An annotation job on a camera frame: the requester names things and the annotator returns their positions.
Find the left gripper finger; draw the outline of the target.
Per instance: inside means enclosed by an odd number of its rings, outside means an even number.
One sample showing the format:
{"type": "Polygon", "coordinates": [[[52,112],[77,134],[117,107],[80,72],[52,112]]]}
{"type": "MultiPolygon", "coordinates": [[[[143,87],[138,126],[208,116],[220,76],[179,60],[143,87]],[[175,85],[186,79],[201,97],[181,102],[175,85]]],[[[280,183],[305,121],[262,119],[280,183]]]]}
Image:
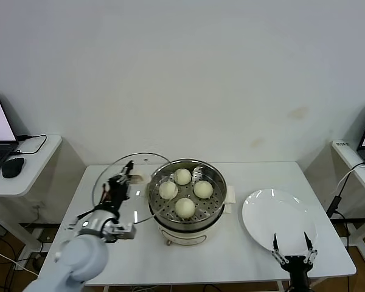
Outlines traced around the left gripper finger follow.
{"type": "Polygon", "coordinates": [[[131,186],[140,184],[140,175],[127,175],[123,181],[124,199],[130,198],[131,186]]]}
{"type": "Polygon", "coordinates": [[[108,184],[125,184],[130,180],[130,173],[134,167],[134,162],[129,161],[121,171],[108,179],[108,184]]]}

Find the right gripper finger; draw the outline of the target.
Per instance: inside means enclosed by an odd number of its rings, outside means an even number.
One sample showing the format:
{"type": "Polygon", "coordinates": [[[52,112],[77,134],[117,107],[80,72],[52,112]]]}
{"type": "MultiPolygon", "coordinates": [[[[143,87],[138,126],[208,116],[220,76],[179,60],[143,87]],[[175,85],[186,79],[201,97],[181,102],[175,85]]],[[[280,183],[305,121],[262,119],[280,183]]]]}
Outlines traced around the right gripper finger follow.
{"type": "Polygon", "coordinates": [[[277,242],[276,233],[274,233],[274,237],[273,237],[273,250],[271,251],[271,254],[279,264],[288,264],[289,263],[289,260],[279,251],[279,245],[277,242]]]}
{"type": "Polygon", "coordinates": [[[313,247],[313,244],[306,232],[304,232],[304,238],[305,238],[305,242],[307,245],[307,254],[304,256],[304,263],[313,264],[317,254],[318,254],[318,251],[317,251],[317,249],[315,249],[313,247]]]}

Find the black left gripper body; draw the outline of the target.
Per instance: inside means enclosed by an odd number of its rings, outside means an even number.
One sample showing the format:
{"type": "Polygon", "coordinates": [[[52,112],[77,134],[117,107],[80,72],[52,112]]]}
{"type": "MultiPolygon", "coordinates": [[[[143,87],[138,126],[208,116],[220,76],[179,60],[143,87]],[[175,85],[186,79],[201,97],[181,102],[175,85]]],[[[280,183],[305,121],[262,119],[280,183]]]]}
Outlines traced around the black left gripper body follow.
{"type": "Polygon", "coordinates": [[[119,210],[124,198],[123,184],[108,184],[108,188],[103,189],[99,206],[108,207],[111,210],[119,210]]]}

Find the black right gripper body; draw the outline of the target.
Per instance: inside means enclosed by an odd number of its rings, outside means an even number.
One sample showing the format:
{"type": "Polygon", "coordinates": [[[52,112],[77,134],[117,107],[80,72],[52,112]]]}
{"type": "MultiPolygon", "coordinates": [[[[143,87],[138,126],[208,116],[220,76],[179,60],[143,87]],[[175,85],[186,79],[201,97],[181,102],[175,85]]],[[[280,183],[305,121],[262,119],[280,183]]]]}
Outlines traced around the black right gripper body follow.
{"type": "Polygon", "coordinates": [[[309,292],[310,280],[308,272],[312,269],[313,264],[304,255],[286,255],[280,261],[280,266],[290,275],[290,284],[287,291],[292,292],[309,292]]]}

